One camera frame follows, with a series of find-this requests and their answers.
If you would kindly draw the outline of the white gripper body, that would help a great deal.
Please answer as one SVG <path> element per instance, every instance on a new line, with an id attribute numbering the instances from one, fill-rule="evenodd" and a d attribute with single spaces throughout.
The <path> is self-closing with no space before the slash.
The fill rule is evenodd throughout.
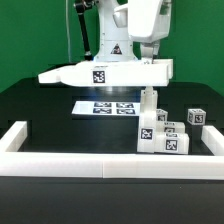
<path id="1" fill-rule="evenodd" d="M 132 41 L 152 43 L 169 35 L 172 0 L 128 0 L 128 34 Z"/>

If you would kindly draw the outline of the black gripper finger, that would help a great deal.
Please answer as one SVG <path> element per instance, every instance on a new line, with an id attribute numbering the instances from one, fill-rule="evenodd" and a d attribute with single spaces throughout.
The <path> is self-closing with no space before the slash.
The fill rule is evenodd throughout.
<path id="1" fill-rule="evenodd" d="M 155 41 L 152 43 L 141 43 L 140 52 L 141 60 L 144 64 L 152 64 L 155 57 L 158 56 L 160 42 Z"/>

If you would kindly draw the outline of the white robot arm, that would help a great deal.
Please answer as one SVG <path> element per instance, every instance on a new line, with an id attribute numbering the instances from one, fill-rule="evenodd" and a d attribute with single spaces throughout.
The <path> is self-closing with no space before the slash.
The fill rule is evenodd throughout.
<path id="1" fill-rule="evenodd" d="M 99 15 L 99 51 L 90 51 L 84 13 L 96 7 Z M 75 0 L 83 37 L 85 59 L 95 62 L 136 60 L 133 43 L 140 44 L 141 58 L 152 62 L 160 40 L 169 35 L 172 0 Z"/>

